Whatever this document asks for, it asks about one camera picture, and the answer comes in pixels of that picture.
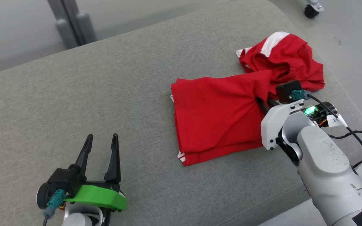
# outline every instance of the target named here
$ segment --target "black cable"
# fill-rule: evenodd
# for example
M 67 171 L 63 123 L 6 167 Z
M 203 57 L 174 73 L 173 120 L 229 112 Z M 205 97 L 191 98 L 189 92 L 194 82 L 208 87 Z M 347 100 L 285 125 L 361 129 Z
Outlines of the black cable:
M 48 218 L 45 217 L 45 218 L 44 218 L 44 222 L 43 222 L 43 226 L 46 226 L 46 225 L 47 225 L 47 220 L 48 220 Z
M 324 107 L 326 110 L 328 110 L 333 116 L 335 116 L 335 118 L 339 118 L 339 116 L 337 114 L 335 114 L 331 109 L 329 109 L 322 101 L 320 101 L 319 99 L 317 99 L 315 96 L 312 96 L 311 94 L 307 94 L 307 96 L 309 96 L 310 98 L 312 98 L 313 100 L 315 100 L 316 102 L 318 102 L 322 107 Z M 358 142 L 361 144 L 362 146 L 362 140 L 357 136 L 357 134 L 355 132 L 353 132 L 353 130 L 347 126 L 346 129 L 358 140 Z
M 354 132 L 355 132 L 355 133 L 362 133 L 362 130 L 354 130 Z M 336 136 L 333 136 L 333 135 L 330 135 L 330 134 L 328 134 L 328 135 L 329 135 L 329 137 L 331 137 L 331 138 L 333 138 L 333 139 L 343 139 L 343 138 L 346 138 L 346 137 L 352 135 L 352 133 L 346 133 L 345 135 L 339 136 L 339 137 L 336 137 Z M 358 163 L 356 163 L 356 164 L 353 166 L 353 168 L 357 168 L 361 163 L 362 163 L 362 160 L 359 161 Z

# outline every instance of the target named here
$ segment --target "folded red shirt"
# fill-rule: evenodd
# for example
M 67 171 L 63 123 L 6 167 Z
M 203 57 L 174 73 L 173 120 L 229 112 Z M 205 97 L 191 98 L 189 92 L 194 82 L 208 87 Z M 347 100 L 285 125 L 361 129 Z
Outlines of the folded red shirt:
M 171 84 L 178 157 L 184 165 L 262 146 L 264 114 L 256 97 L 267 99 L 271 73 L 177 79 Z
M 322 64 L 295 35 L 276 32 L 237 55 L 246 74 L 177 79 L 171 85 L 178 158 L 184 165 L 262 146 L 264 114 L 256 98 L 275 99 L 276 85 L 300 80 L 306 90 L 324 86 Z

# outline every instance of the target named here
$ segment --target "metal bracket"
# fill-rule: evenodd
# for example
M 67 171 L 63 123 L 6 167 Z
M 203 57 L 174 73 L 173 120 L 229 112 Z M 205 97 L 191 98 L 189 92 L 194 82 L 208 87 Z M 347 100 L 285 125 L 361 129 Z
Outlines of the metal bracket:
M 323 6 L 319 3 L 318 0 L 306 0 L 306 2 L 317 12 L 323 12 L 325 9 Z

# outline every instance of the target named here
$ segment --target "caster wheel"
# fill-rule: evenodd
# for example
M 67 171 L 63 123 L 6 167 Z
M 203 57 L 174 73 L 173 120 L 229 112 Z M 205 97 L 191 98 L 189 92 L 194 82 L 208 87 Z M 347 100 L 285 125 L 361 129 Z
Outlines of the caster wheel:
M 310 6 L 310 5 L 307 5 L 305 10 L 304 10 L 304 15 L 309 19 L 313 19 L 318 14 L 319 14 L 319 12 L 315 11 L 315 9 L 312 8 L 312 6 Z
M 48 187 L 48 183 L 43 183 L 36 194 L 37 206 L 39 206 L 40 209 L 46 209 L 47 203 L 50 201 L 51 197 L 52 194 Z

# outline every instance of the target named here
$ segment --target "green led light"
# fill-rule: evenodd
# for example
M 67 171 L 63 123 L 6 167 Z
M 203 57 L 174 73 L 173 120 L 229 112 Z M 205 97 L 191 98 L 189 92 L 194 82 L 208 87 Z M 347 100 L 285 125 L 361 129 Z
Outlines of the green led light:
M 310 115 L 310 114 L 314 113 L 315 111 L 316 111 L 316 107 L 315 107 L 315 106 L 312 106 L 312 107 L 307 108 L 307 109 L 304 111 L 304 114 Z

